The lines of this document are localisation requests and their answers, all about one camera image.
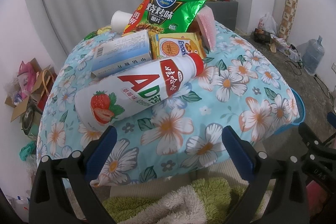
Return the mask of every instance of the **green snack wrapper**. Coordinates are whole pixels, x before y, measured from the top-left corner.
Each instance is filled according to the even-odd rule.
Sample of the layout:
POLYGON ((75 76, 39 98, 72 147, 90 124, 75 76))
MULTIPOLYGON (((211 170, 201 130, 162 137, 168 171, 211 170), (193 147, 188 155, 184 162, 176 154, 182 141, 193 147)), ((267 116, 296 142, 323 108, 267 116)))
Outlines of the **green snack wrapper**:
POLYGON ((148 29, 154 33, 186 32, 206 0, 144 0, 123 35, 148 29))

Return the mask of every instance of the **blue gripper pad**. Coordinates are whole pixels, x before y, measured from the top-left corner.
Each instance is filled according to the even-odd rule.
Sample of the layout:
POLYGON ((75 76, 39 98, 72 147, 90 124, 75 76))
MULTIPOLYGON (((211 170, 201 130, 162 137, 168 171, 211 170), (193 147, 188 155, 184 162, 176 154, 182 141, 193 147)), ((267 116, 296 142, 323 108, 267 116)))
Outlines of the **blue gripper pad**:
POLYGON ((336 115, 333 112, 327 114, 328 123, 330 123, 336 129, 336 115))
POLYGON ((222 142, 241 178, 251 183, 254 179, 257 155, 252 145, 241 140, 231 126, 223 128, 222 142))
POLYGON ((99 140, 92 141, 99 141, 99 144, 97 145, 85 165, 84 177, 85 180, 88 182, 90 182, 91 180, 95 180, 98 177, 100 171, 104 166, 104 163, 106 162, 108 156, 110 155, 113 147, 117 142, 118 135, 115 127, 108 127, 107 130, 103 133, 99 140))

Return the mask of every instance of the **strawberry milk bottle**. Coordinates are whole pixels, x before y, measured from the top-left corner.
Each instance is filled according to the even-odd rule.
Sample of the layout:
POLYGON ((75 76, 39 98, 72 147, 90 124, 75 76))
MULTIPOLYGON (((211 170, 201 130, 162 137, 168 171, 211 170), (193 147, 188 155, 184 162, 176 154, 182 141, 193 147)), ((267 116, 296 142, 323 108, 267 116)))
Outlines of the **strawberry milk bottle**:
POLYGON ((196 53, 147 62, 79 90, 76 111, 88 130, 104 131, 173 95, 202 72, 196 53))

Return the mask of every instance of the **metal screw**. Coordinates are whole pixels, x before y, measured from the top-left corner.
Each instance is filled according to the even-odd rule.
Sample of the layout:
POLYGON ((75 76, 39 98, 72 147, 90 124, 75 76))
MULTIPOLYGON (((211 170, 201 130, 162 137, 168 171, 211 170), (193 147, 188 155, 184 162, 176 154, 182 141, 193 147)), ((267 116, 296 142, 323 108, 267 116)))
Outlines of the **metal screw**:
POLYGON ((295 156, 291 156, 291 161, 296 163, 297 162, 297 158, 295 156))
POLYGON ((260 158, 262 158, 262 159, 266 159, 266 158, 267 158, 267 154, 266 154, 265 152, 263 152, 263 151, 259 152, 259 153, 258 153, 258 156, 259 156, 260 158))
POLYGON ((48 160, 49 160, 48 156, 43 156, 41 159, 42 162, 47 162, 48 160))
POLYGON ((80 157, 81 154, 82 153, 80 151, 76 150, 76 151, 72 152, 71 156, 73 158, 78 158, 78 157, 80 157))

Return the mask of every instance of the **pink bubble wrap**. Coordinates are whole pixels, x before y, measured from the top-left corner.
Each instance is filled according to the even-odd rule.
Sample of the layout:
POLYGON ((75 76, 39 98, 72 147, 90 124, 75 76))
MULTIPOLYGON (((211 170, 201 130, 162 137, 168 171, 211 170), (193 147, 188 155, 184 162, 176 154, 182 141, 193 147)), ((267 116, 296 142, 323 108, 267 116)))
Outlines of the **pink bubble wrap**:
POLYGON ((211 8, 204 6, 196 15, 196 20, 201 30, 206 46, 212 51, 216 46, 215 18, 211 8))

